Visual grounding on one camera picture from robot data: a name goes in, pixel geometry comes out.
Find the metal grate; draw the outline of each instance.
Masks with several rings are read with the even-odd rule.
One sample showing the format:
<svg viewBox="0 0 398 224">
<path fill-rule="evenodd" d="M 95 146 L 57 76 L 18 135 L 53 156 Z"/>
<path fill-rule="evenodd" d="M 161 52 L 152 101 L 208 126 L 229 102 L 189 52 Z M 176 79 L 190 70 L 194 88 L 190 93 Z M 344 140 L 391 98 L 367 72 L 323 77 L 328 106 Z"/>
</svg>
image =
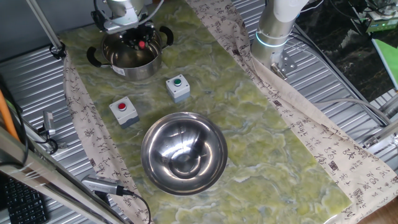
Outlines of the metal grate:
<svg viewBox="0 0 398 224">
<path fill-rule="evenodd" d="M 24 110 L 22 116 L 34 128 L 43 125 L 43 110 L 53 112 L 56 134 L 51 138 L 68 145 L 67 149 L 59 149 L 53 158 L 78 180 L 88 174 L 95 175 L 67 108 L 63 91 L 63 62 L 55 59 L 46 47 L 0 64 L 0 74 L 18 105 Z M 127 219 L 111 197 L 109 202 L 115 211 Z M 46 198 L 46 204 L 49 210 L 49 224 L 92 223 L 51 198 Z M 7 211 L 3 210 L 0 212 L 0 224 L 5 223 L 10 222 Z"/>
<path fill-rule="evenodd" d="M 249 39 L 256 34 L 258 22 L 265 8 L 264 1 L 260 0 L 232 0 L 238 12 L 242 15 Z M 287 74 L 287 82 L 310 102 L 327 101 L 337 98 L 356 98 L 365 100 L 355 87 L 340 72 L 335 73 L 319 55 L 305 43 L 290 38 L 286 44 L 285 52 L 297 64 L 296 71 Z M 398 95 L 389 91 L 376 100 L 378 108 L 392 117 L 398 112 Z M 318 107 L 335 124 L 352 137 L 357 143 L 363 144 L 367 139 L 382 130 L 380 122 L 374 114 L 362 105 L 348 102 L 335 103 Z M 398 149 L 392 140 L 386 144 L 385 149 L 378 148 L 379 156 L 385 163 L 392 167 L 398 174 Z"/>
</svg>

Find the stainless steel bowl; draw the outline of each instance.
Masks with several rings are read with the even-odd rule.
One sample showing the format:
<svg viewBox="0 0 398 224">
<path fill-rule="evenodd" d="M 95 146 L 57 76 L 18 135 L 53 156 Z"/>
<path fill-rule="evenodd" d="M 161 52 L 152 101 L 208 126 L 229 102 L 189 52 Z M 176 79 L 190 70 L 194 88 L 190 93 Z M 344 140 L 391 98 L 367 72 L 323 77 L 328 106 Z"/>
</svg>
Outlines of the stainless steel bowl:
<svg viewBox="0 0 398 224">
<path fill-rule="evenodd" d="M 227 158 L 220 129 L 204 116 L 189 112 L 158 120 L 141 146 L 141 162 L 149 179 L 174 195 L 193 195 L 211 187 L 221 177 Z"/>
</svg>

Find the cooking pot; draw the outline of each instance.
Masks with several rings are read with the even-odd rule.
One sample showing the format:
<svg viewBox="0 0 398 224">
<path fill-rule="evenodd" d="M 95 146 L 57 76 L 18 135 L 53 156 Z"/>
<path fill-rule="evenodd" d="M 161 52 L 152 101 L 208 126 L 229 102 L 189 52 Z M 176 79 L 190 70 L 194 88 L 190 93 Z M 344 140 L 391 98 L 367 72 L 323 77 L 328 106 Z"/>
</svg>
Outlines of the cooking pot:
<svg viewBox="0 0 398 224">
<path fill-rule="evenodd" d="M 162 26 L 159 31 L 166 34 L 166 45 L 163 46 L 160 34 L 155 31 L 144 49 L 129 46 L 121 34 L 105 34 L 101 41 L 101 50 L 109 63 L 101 63 L 95 58 L 95 47 L 87 50 L 87 59 L 95 67 L 111 67 L 117 76 L 127 81 L 144 80 L 158 71 L 162 64 L 162 50 L 174 42 L 173 32 L 169 28 Z"/>
</svg>

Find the white cable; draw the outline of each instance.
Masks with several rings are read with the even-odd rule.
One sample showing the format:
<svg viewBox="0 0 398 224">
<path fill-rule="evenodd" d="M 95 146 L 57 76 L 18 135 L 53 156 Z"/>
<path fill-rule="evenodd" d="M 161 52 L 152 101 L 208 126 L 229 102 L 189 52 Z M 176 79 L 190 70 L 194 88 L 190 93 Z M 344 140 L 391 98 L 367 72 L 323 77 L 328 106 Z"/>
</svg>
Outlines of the white cable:
<svg viewBox="0 0 398 224">
<path fill-rule="evenodd" d="M 138 26 L 141 25 L 141 24 L 143 24 L 143 23 L 145 23 L 145 22 L 147 22 L 148 20 L 150 20 L 150 19 L 155 15 L 155 13 L 159 10 L 159 8 L 162 6 L 163 2 L 164 2 L 164 0 L 160 0 L 160 3 L 157 5 L 157 7 L 156 7 L 156 9 L 153 11 L 153 13 L 152 13 L 150 16 L 148 16 L 146 19 L 144 19 L 143 21 L 139 22 L 139 23 L 138 23 Z M 114 22 L 112 19 L 110 19 L 110 18 L 105 14 L 105 12 L 103 12 L 102 10 L 99 10 L 99 12 L 100 12 L 100 13 L 105 17 L 105 19 L 108 20 L 110 23 L 113 23 L 113 24 L 118 25 L 118 26 L 120 26 L 120 27 L 131 26 L 131 25 L 124 25 L 124 24 L 120 24 L 120 23 L 118 23 L 118 22 Z"/>
<path fill-rule="evenodd" d="M 379 109 L 375 108 L 370 103 L 367 103 L 367 102 L 365 102 L 363 100 L 353 99 L 353 98 L 339 98 L 339 99 L 334 99 L 334 100 L 317 102 L 317 103 L 313 103 L 313 104 L 314 105 L 324 105 L 324 104 L 340 103 L 340 102 L 359 103 L 359 104 L 362 104 L 364 106 L 367 106 L 370 110 L 373 111 L 373 113 L 376 113 L 379 117 L 381 117 L 384 120 L 384 122 L 386 122 L 386 124 L 391 124 L 390 119 L 383 112 L 381 112 Z"/>
<path fill-rule="evenodd" d="M 307 11 L 310 10 L 310 9 L 315 9 L 315 8 L 317 8 L 318 6 L 320 6 L 322 3 L 323 3 L 323 0 L 321 0 L 321 2 L 318 3 L 316 6 L 310 7 L 310 8 L 308 8 L 308 9 L 304 9 L 304 10 L 302 10 L 301 12 L 307 12 Z"/>
<path fill-rule="evenodd" d="M 317 55 L 315 55 L 314 53 L 312 53 L 312 52 L 310 52 L 310 51 L 307 51 L 306 49 L 299 49 L 299 48 L 297 48 L 297 47 L 295 47 L 295 46 L 291 46 L 291 45 L 286 45 L 286 46 L 291 47 L 291 48 L 294 48 L 294 49 L 299 50 L 299 51 L 301 51 L 301 52 L 306 52 L 306 53 L 308 53 L 308 54 L 310 54 L 310 55 L 313 55 L 313 56 L 314 56 L 315 58 L 317 58 L 320 62 L 322 62 L 326 67 L 328 67 L 328 65 L 327 65 L 324 61 L 320 60 L 319 57 L 318 57 Z M 375 108 L 374 106 L 372 106 L 371 104 L 369 104 L 369 103 L 367 103 L 367 102 L 365 102 L 365 101 L 363 101 L 363 100 L 358 100 L 358 99 L 353 99 L 353 98 L 340 98 L 340 99 L 335 99 L 335 100 L 330 100 L 330 101 L 324 101 L 324 102 L 314 103 L 314 105 L 317 105 L 317 104 L 318 104 L 318 105 L 320 105 L 320 104 L 330 104 L 330 103 L 337 103 L 337 102 L 343 102 L 343 101 L 348 101 L 348 102 L 353 102 L 353 103 L 359 103 L 359 104 L 362 104 L 362 105 L 364 105 L 364 106 L 367 106 L 370 110 L 372 110 L 373 113 L 376 114 L 376 116 L 377 116 L 379 119 L 384 120 L 384 122 L 385 122 L 386 124 L 391 124 L 390 119 L 389 119 L 383 112 L 381 112 L 379 109 Z"/>
<path fill-rule="evenodd" d="M 146 18 L 143 21 L 139 22 L 138 25 L 141 25 L 141 24 L 147 22 L 149 19 L 151 19 L 155 15 L 155 13 L 159 10 L 159 8 L 162 6 L 163 2 L 164 2 L 164 0 L 160 0 L 160 3 L 157 5 L 157 7 L 153 11 L 153 13 L 150 16 L 148 16 L 148 18 Z"/>
</svg>

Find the black cable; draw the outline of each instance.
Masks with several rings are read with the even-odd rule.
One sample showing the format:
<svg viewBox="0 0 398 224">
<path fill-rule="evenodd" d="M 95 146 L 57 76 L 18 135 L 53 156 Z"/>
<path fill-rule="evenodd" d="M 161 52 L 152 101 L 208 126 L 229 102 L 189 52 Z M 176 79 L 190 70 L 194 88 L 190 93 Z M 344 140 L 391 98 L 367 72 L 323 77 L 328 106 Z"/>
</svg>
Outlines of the black cable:
<svg viewBox="0 0 398 224">
<path fill-rule="evenodd" d="M 57 151 L 58 151 L 58 143 L 54 140 L 54 139 L 52 139 L 52 138 L 46 138 L 46 140 L 44 141 L 44 142 L 40 142 L 40 141 L 35 141 L 37 144 L 46 144 L 46 143 L 49 143 L 49 142 L 52 142 L 53 143 L 53 150 L 51 150 L 50 151 L 50 155 L 52 155 L 52 154 L 54 154 L 54 153 L 56 153 Z"/>
<path fill-rule="evenodd" d="M 94 0 L 94 9 L 95 11 L 98 11 L 97 0 Z"/>
<path fill-rule="evenodd" d="M 5 85 L 2 84 L 2 82 L 0 82 L 0 89 L 1 89 L 1 91 L 6 91 L 6 92 L 8 92 L 8 93 L 10 92 L 10 91 L 8 90 L 8 88 L 7 88 Z M 15 102 L 15 99 L 14 99 L 14 97 L 12 97 L 11 94 L 9 95 L 9 99 L 8 99 L 8 100 L 10 101 L 10 103 L 11 103 L 11 104 L 14 106 L 14 108 L 15 108 L 15 111 L 16 111 L 16 113 L 17 113 L 17 116 L 18 116 L 18 119 L 19 119 L 19 122 L 20 122 L 21 129 L 22 129 L 22 133 L 19 133 L 18 135 L 19 135 L 19 139 L 21 139 L 21 140 L 23 140 L 23 142 L 25 142 L 25 153 L 24 153 L 24 158 L 23 158 L 23 160 L 22 160 L 22 165 L 20 165 L 20 166 L 24 167 L 24 166 L 25 166 L 25 163 L 26 163 L 26 160 L 27 160 L 27 156 L 28 156 L 28 154 L 29 154 L 28 137 L 27 137 L 27 135 L 26 135 L 25 125 L 24 125 L 24 119 L 22 118 L 21 112 L 19 111 L 18 107 L 16 106 L 17 103 Z M 2 162 L 2 163 L 0 163 L 0 166 L 7 166 L 7 164 L 4 165 L 4 162 Z"/>
<path fill-rule="evenodd" d="M 335 3 L 333 2 L 333 0 L 329 0 L 329 1 L 330 1 L 330 4 L 331 4 L 341 15 L 343 15 L 343 16 L 345 16 L 345 17 L 348 17 L 348 18 L 350 18 L 350 19 L 358 19 L 357 17 L 349 16 L 349 15 L 347 15 L 347 14 L 341 12 L 341 11 L 337 8 L 337 6 L 336 6 Z"/>
<path fill-rule="evenodd" d="M 123 195 L 131 195 L 131 196 L 133 196 L 133 197 L 139 198 L 140 200 L 142 200 L 142 202 L 144 202 L 144 204 L 145 204 L 146 207 L 148 208 L 148 216 L 149 216 L 148 224 L 150 224 L 151 220 L 150 220 L 150 210 L 149 210 L 149 205 L 148 205 L 148 203 L 147 203 L 142 197 L 140 197 L 139 195 L 137 195 L 137 194 L 135 194 L 134 192 L 131 192 L 131 191 L 129 191 L 129 190 L 123 190 Z"/>
<path fill-rule="evenodd" d="M 20 164 L 18 162 L 11 162 L 11 161 L 9 161 L 9 162 L 0 162 L 0 167 L 1 166 L 15 166 L 18 169 L 23 168 L 22 164 Z"/>
</svg>

